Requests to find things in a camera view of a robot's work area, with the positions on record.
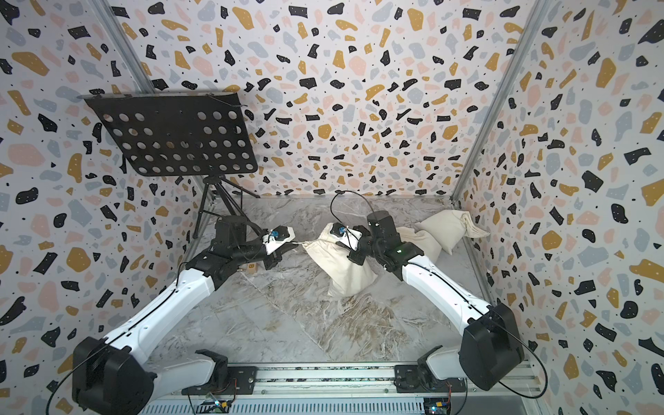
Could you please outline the cream cloth bag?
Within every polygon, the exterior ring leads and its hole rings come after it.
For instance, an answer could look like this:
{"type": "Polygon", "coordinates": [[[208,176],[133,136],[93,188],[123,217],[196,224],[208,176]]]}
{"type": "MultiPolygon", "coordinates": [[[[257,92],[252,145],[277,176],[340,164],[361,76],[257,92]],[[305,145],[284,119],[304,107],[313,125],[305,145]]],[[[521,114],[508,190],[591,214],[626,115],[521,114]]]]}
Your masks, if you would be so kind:
{"type": "Polygon", "coordinates": [[[463,238],[481,239],[490,235],[490,232],[475,224],[470,212],[453,209],[434,214],[416,223],[415,228],[429,233],[447,254],[452,254],[455,246],[463,238]]]}
{"type": "Polygon", "coordinates": [[[437,240],[425,230],[416,231],[413,228],[399,227],[396,228],[399,236],[403,242],[411,242],[420,248],[424,255],[433,263],[439,259],[442,252],[442,247],[437,240]]]}

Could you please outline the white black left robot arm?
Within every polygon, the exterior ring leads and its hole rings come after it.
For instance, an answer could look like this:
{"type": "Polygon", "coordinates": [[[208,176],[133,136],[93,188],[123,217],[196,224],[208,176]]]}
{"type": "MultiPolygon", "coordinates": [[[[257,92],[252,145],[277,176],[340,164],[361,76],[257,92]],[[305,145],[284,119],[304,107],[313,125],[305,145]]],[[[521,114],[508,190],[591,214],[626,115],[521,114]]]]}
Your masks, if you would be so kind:
{"type": "Polygon", "coordinates": [[[146,363],[159,342],[243,265],[271,269],[296,247],[291,227],[261,228],[241,215],[221,216],[210,246],[195,255],[175,280],[138,314],[99,339],[87,337],[73,352],[72,399],[98,414],[138,414],[151,401],[187,387],[223,385],[228,358],[207,349],[170,367],[146,363]]]}

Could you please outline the cream drawstring soil bag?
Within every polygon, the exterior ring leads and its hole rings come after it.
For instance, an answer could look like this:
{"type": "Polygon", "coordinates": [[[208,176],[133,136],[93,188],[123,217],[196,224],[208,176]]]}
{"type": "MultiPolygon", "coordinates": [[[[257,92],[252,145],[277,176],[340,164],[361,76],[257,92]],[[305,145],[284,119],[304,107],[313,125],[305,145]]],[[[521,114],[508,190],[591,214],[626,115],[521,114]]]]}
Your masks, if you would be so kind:
{"type": "Polygon", "coordinates": [[[303,247],[330,277],[328,296],[333,299],[352,297],[373,285],[377,275],[368,262],[358,266],[348,260],[350,250],[333,242],[330,235],[332,224],[327,224],[316,240],[304,242],[303,247]]]}

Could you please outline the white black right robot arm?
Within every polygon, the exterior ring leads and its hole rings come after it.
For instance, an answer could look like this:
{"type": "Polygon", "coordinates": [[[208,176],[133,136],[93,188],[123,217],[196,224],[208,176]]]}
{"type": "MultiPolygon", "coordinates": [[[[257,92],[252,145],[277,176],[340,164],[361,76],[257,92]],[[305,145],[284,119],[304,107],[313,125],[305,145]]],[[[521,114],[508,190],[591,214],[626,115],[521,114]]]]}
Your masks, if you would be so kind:
{"type": "Polygon", "coordinates": [[[374,259],[385,271],[423,294],[450,320],[461,335],[459,346],[439,346],[418,359],[425,387],[448,378],[464,378],[489,391],[523,363],[528,351],[505,304],[492,305],[445,275],[424,251],[401,239],[394,219],[385,210],[368,215],[366,226],[335,224],[331,234],[349,251],[350,262],[361,266],[374,259]]]}

